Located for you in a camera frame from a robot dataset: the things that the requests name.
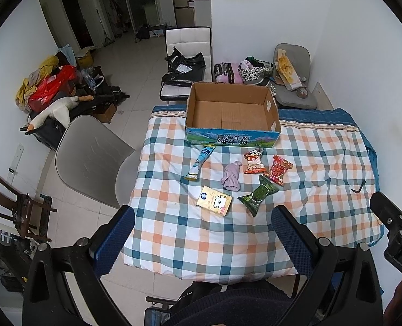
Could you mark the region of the green snack packet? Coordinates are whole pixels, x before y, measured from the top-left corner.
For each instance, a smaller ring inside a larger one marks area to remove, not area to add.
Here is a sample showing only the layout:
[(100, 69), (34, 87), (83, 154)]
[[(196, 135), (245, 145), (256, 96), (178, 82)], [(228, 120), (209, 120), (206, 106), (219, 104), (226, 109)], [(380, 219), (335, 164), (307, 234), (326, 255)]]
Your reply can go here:
[(259, 186), (248, 195), (240, 196), (240, 201), (249, 210), (252, 217), (256, 217), (261, 203), (268, 197), (279, 191), (278, 186), (264, 175), (259, 175)]

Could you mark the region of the red white snack packet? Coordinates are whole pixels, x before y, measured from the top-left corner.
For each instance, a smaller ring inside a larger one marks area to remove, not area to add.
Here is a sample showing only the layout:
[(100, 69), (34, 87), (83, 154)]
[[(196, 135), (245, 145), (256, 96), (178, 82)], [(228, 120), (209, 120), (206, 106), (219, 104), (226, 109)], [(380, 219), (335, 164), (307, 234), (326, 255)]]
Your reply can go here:
[(264, 150), (262, 148), (256, 148), (244, 154), (244, 159), (247, 163), (247, 167), (244, 170), (245, 174), (261, 174), (266, 171), (261, 161), (263, 153)]

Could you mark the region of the purple sock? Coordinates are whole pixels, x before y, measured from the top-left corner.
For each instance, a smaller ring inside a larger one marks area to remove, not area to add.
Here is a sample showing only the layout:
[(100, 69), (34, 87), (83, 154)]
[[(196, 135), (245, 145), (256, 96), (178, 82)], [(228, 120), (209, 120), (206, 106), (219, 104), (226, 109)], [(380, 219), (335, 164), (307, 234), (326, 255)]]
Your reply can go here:
[(224, 189), (233, 192), (239, 191), (240, 183), (238, 179), (241, 165), (242, 163), (240, 161), (234, 161), (225, 167), (221, 179), (221, 184)]

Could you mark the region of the blue stick snack packet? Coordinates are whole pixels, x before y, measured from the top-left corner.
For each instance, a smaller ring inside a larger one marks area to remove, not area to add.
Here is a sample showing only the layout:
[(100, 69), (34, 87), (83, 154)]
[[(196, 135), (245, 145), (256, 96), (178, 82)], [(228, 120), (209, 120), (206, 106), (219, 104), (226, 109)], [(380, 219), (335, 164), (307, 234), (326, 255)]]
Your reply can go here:
[(215, 148), (216, 148), (215, 146), (204, 146), (201, 149), (197, 159), (195, 160), (194, 164), (192, 165), (192, 167), (189, 169), (189, 172), (185, 176), (187, 180), (192, 181), (198, 180), (202, 165), (210, 157), (211, 153), (215, 150)]

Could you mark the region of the dark wooden chair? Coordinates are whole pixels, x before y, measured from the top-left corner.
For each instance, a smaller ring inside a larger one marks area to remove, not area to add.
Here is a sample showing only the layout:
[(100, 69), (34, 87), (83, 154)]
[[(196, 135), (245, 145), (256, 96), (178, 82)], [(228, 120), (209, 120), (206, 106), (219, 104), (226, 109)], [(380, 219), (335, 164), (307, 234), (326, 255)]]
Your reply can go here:
[[(41, 202), (31, 198), (28, 193), (21, 193), (0, 176), (0, 218), (11, 221), (22, 239), (34, 239), (37, 242), (51, 242), (48, 237), (50, 213), (56, 213), (53, 199), (41, 194)], [(40, 209), (39, 225), (31, 224), (34, 209)]]

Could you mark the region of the plaid checkered quilt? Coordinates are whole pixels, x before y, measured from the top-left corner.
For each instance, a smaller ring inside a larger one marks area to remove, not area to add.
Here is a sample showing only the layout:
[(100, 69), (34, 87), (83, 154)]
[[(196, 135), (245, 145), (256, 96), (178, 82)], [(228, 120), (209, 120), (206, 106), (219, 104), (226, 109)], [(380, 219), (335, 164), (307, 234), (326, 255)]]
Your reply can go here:
[(336, 110), (281, 110), (281, 134), (265, 149), (287, 169), (274, 193), (263, 174), (239, 172), (224, 188), (225, 168), (247, 167), (247, 149), (218, 145), (195, 181), (187, 173), (201, 147), (186, 138), (186, 112), (158, 106), (149, 117), (130, 205), (136, 224), (122, 249), (125, 264), (180, 279), (235, 283), (295, 273), (271, 223), (282, 205), (317, 237), (337, 246), (376, 244), (384, 227), (370, 209), (379, 187), (377, 157), (351, 115)]

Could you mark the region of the white goose plush toy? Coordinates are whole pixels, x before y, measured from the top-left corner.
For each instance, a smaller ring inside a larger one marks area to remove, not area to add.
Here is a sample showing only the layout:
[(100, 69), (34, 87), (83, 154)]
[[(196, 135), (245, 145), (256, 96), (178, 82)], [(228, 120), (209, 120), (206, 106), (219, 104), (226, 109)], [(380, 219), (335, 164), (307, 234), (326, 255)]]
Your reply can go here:
[(26, 132), (31, 133), (31, 131), (37, 130), (39, 127), (44, 125), (47, 118), (52, 118), (58, 121), (65, 129), (67, 129), (71, 122), (69, 111), (77, 107), (80, 102), (92, 100), (94, 100), (94, 97), (91, 95), (65, 96), (60, 98), (35, 116), (26, 128)]

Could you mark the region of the open cardboard milk box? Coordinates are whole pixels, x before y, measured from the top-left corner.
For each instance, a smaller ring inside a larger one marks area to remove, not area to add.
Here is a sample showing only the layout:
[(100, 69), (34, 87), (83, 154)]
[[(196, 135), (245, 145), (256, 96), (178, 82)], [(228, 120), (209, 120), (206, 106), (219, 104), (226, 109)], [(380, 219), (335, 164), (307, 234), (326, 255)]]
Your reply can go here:
[(192, 144), (272, 148), (281, 125), (267, 87), (195, 83), (187, 101), (185, 130)]

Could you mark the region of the red plastic bag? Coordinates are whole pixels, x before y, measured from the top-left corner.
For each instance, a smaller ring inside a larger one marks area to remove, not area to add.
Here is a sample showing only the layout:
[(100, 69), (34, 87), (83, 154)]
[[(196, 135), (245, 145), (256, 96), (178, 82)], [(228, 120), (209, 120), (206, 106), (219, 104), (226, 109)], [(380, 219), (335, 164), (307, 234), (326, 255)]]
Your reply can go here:
[(70, 96), (77, 81), (77, 69), (72, 65), (64, 65), (55, 75), (49, 75), (38, 85), (36, 92), (29, 97), (28, 103), (32, 111), (40, 113), (53, 101), (53, 98), (62, 92)]

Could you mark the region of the yellow cloth pile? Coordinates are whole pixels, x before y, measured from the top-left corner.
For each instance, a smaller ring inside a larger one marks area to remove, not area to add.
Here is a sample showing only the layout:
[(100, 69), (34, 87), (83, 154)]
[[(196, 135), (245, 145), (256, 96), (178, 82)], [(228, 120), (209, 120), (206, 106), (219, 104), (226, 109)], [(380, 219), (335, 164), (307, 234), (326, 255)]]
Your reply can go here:
[(29, 98), (36, 92), (40, 82), (50, 75), (58, 65), (59, 59), (55, 55), (48, 56), (35, 71), (23, 79), (15, 96), (15, 103), (21, 111), (30, 111)]

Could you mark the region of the yellow snack bag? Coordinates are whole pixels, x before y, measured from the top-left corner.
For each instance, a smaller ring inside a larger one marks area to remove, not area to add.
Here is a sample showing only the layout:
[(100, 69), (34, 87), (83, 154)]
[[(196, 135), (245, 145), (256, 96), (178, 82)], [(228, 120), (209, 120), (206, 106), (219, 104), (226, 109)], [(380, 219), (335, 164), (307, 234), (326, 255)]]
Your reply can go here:
[(279, 77), (288, 90), (296, 90), (302, 86), (300, 78), (291, 61), (287, 57), (287, 52), (285, 50), (277, 50), (275, 67)]

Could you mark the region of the patterned tote bag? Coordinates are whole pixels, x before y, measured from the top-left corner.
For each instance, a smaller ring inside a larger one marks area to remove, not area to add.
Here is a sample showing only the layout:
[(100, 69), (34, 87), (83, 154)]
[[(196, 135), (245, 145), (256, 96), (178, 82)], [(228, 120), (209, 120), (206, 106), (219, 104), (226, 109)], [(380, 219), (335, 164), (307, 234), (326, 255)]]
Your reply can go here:
[(254, 57), (247, 57), (238, 65), (238, 73), (244, 84), (257, 85), (272, 75), (274, 64)]

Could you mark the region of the pink suitcase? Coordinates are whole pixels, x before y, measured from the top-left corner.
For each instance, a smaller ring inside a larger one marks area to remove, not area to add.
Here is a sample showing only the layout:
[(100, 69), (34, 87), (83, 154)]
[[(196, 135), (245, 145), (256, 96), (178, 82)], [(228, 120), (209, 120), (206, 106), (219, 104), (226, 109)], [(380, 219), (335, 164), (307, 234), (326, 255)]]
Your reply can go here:
[(242, 84), (243, 80), (238, 71), (238, 64), (221, 62), (213, 66), (214, 81), (216, 83)]

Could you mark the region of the black bag on chair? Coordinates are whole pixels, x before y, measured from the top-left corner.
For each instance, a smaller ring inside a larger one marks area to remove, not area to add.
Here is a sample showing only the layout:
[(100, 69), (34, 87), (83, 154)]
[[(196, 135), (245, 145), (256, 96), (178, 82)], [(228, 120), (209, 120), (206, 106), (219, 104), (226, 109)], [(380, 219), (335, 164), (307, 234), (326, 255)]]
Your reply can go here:
[(174, 48), (165, 61), (168, 71), (161, 79), (163, 85), (191, 87), (193, 83), (204, 80), (206, 66), (201, 52), (194, 57), (185, 57), (177, 48)]

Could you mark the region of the white padded chair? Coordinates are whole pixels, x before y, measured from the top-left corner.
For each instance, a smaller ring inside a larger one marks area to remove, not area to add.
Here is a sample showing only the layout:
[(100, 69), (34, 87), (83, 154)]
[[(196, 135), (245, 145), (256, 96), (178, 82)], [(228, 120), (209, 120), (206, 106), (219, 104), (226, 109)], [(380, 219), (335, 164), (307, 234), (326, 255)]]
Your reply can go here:
[(165, 33), (168, 71), (162, 76), (160, 98), (186, 101), (193, 83), (212, 81), (211, 29), (184, 27)]

